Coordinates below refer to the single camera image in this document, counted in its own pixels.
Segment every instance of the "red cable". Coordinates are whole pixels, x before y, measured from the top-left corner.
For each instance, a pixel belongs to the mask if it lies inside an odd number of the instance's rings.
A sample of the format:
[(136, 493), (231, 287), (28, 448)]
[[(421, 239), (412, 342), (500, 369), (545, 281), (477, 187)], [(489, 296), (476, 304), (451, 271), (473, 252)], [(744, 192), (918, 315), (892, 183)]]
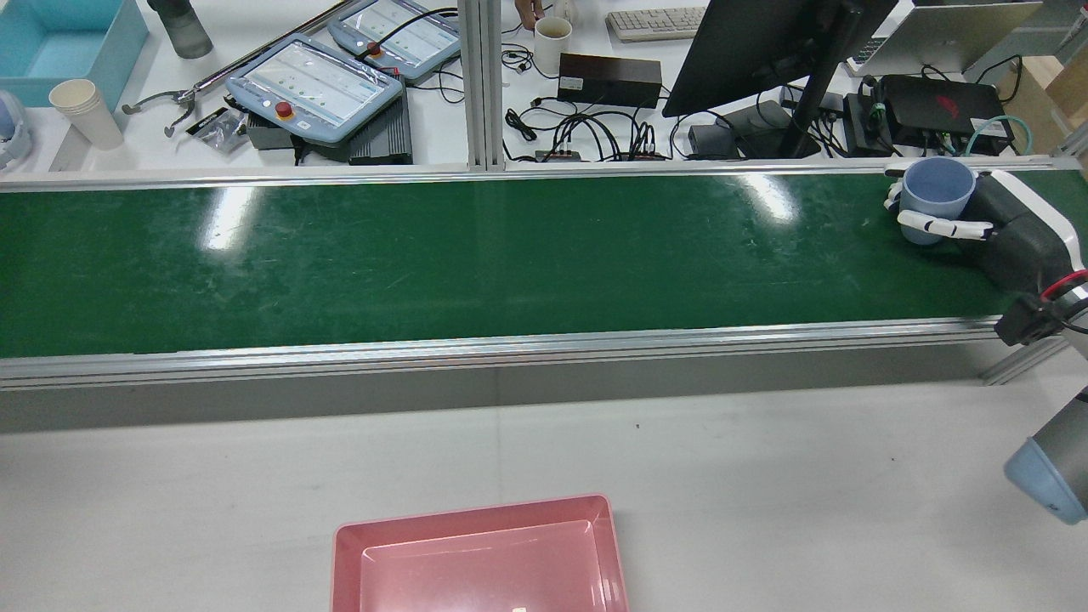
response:
[(1074, 270), (1072, 273), (1063, 277), (1062, 280), (1050, 285), (1050, 287), (1047, 289), (1047, 291), (1042, 292), (1042, 298), (1051, 299), (1054, 296), (1054, 294), (1058, 293), (1058, 290), (1062, 289), (1068, 283), (1072, 283), (1073, 281), (1083, 279), (1088, 279), (1088, 270)]

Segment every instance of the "human hand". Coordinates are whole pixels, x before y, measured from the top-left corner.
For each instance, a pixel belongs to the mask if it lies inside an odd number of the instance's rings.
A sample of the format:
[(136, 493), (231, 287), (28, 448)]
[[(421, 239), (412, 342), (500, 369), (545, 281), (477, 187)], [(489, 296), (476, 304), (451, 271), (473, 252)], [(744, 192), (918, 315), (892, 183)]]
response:
[(514, 0), (514, 5), (518, 8), (521, 25), (526, 29), (535, 28), (536, 20), (544, 19), (544, 0)]

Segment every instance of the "laptop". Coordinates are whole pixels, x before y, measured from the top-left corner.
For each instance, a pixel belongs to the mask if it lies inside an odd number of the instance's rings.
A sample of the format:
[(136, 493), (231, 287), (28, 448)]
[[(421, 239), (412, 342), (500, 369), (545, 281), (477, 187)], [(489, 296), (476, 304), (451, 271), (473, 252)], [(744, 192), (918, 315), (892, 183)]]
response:
[(1036, 2), (915, 7), (894, 32), (873, 38), (846, 69), (854, 76), (917, 74), (929, 64), (941, 72), (967, 70), (1031, 13)]

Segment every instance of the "teal cable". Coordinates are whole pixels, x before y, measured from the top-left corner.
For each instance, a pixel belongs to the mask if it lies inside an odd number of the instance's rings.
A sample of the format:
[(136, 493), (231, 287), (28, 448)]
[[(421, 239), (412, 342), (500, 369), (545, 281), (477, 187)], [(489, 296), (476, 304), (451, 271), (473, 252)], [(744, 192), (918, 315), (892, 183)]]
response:
[(970, 149), (974, 148), (975, 140), (978, 139), (978, 137), (982, 134), (984, 130), (986, 130), (990, 125), (993, 125), (998, 121), (1002, 121), (1002, 120), (1004, 120), (1004, 121), (1015, 121), (1016, 123), (1019, 123), (1021, 126), (1024, 127), (1024, 131), (1027, 132), (1027, 146), (1024, 147), (1024, 152), (1021, 154), (1021, 155), (1031, 155), (1031, 144), (1035, 143), (1035, 136), (1031, 135), (1031, 128), (1028, 127), (1027, 123), (1024, 123), (1024, 120), (1021, 119), (1021, 118), (1018, 118), (1018, 117), (1013, 117), (1011, 114), (999, 114), (998, 117), (994, 117), (993, 119), (991, 119), (991, 120), (987, 121), (986, 123), (979, 125), (978, 130), (975, 130), (975, 133), (970, 135), (970, 139), (967, 140), (967, 147), (965, 149), (963, 149), (963, 157), (970, 157)]

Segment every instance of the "red emergency stop button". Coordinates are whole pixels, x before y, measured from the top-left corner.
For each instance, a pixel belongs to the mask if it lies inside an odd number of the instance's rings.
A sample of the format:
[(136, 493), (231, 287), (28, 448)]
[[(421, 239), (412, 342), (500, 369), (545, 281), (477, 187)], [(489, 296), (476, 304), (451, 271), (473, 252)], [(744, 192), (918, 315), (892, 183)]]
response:
[(280, 102), (275, 106), (275, 115), (280, 119), (287, 120), (295, 117), (295, 109), (290, 108), (289, 102)]

